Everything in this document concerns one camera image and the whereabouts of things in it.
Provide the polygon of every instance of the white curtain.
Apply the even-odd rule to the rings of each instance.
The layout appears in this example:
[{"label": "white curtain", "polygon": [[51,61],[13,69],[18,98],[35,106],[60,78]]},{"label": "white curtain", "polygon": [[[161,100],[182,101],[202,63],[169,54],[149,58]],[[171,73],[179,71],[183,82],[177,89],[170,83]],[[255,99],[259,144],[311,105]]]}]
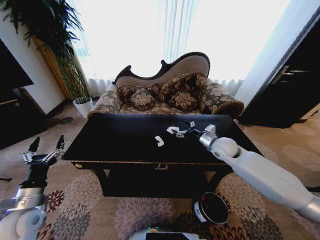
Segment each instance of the white curtain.
[{"label": "white curtain", "polygon": [[92,96],[128,65],[142,77],[160,61],[203,52],[209,77],[235,94],[290,0],[69,0],[84,31],[74,43]]},{"label": "white curtain", "polygon": [[209,77],[244,80],[290,0],[201,0],[190,24],[187,52],[203,52]]}]

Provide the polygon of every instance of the white flower pot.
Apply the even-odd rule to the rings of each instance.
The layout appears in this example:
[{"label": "white flower pot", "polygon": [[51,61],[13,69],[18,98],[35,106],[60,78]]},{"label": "white flower pot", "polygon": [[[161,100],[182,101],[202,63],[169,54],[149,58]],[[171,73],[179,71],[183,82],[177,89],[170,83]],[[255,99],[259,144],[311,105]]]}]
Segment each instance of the white flower pot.
[{"label": "white flower pot", "polygon": [[72,102],[75,105],[76,109],[81,113],[82,117],[87,118],[88,113],[91,109],[94,108],[94,104],[92,102],[92,98],[90,97],[90,101],[82,104],[76,104],[75,101]]}]

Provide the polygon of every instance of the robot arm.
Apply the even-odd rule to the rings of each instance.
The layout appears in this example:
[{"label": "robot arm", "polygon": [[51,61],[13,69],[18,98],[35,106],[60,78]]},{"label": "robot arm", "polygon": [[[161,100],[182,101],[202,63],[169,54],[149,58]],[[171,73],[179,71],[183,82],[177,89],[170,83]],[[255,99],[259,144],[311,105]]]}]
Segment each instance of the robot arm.
[{"label": "robot arm", "polygon": [[320,198],[309,192],[292,173],[267,158],[239,146],[233,139],[218,138],[216,127],[209,125],[204,131],[190,122],[187,131],[178,131],[184,137],[193,136],[217,159],[224,161],[233,171],[257,189],[266,198],[295,210],[301,216],[320,223]]},{"label": "robot arm", "polygon": [[23,154],[30,166],[24,182],[19,185],[16,196],[0,201],[0,210],[9,214],[0,221],[1,239],[35,240],[38,230],[46,221],[44,190],[47,186],[49,167],[64,154],[64,137],[60,137],[56,149],[49,154],[36,155],[40,138]]}]

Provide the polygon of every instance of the patterned rug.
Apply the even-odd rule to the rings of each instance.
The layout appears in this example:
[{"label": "patterned rug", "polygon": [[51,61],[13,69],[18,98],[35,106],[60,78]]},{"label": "patterned rug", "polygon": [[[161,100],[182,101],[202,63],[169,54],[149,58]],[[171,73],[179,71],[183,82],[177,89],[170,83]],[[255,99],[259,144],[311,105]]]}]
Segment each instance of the patterned rug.
[{"label": "patterned rug", "polygon": [[[69,145],[86,123],[71,104],[59,117],[67,116],[74,120],[39,135],[39,153],[54,147],[61,134]],[[287,129],[245,126],[243,131],[267,158],[294,173],[306,186],[320,185],[319,113]],[[0,176],[13,178],[0,181],[0,199],[14,196],[24,180],[28,167],[22,153],[34,139],[0,150]],[[69,162],[53,165],[47,181],[47,221],[38,233],[39,240],[127,240],[149,226],[195,233],[207,240],[320,240],[320,225],[266,199],[234,173],[217,189],[228,205],[229,220],[210,226],[192,215],[191,199],[103,197],[96,176]]]}]

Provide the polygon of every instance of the table top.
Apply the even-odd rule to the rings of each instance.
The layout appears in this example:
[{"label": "table top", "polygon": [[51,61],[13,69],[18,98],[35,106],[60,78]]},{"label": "table top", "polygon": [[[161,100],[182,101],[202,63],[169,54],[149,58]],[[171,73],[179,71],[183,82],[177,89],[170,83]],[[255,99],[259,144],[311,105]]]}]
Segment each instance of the table top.
[{"label": "table top", "polygon": [[[238,145],[260,153],[249,138],[227,115],[189,114],[94,114],[63,156],[67,161],[106,163],[183,163],[221,164],[195,138],[177,138],[167,132],[169,126],[186,130],[183,120],[194,121],[199,130],[216,126],[218,137],[234,139]],[[158,147],[155,136],[164,145]]]}]

